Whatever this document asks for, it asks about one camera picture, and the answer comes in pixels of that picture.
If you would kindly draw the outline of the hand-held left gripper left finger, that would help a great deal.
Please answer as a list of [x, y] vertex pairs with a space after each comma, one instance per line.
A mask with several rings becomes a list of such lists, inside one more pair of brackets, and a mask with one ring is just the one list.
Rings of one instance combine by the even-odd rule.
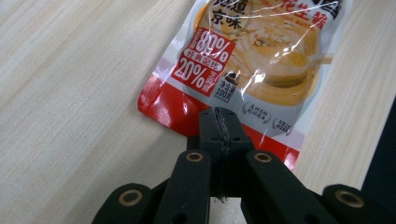
[[221, 109], [202, 111], [199, 122], [198, 143], [178, 156], [153, 224], [208, 223], [211, 182], [224, 151]]

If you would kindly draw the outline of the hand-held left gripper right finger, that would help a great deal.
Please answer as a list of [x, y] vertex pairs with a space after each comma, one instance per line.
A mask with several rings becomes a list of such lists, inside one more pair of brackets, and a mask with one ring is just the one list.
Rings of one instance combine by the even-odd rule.
[[274, 154], [257, 150], [234, 112], [222, 111], [227, 183], [242, 198], [248, 224], [337, 224]]

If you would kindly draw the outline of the orange and red sauce packet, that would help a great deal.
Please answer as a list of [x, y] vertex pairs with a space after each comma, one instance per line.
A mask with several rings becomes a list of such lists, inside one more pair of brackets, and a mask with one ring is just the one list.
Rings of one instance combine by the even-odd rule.
[[140, 112], [186, 136], [233, 111], [255, 148], [293, 168], [353, 0], [195, 0], [141, 91]]

